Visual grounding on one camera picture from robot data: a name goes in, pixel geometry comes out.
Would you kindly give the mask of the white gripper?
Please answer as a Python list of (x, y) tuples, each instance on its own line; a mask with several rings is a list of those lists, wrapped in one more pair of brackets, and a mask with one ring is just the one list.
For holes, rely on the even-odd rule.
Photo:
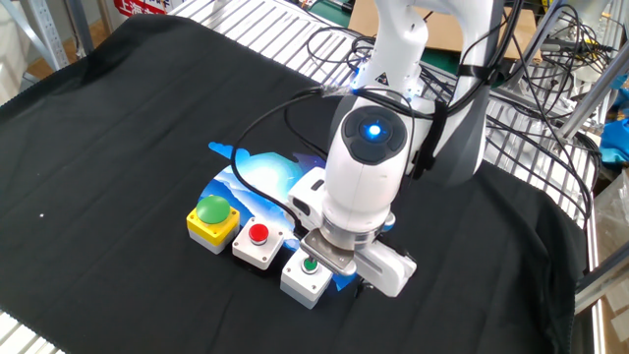
[(370, 179), (325, 177), (315, 167), (288, 193), (289, 207), (308, 230), (301, 248), (336, 274), (356, 274), (384, 295), (398, 296), (417, 264), (377, 239), (395, 222), (391, 198), (379, 197)]

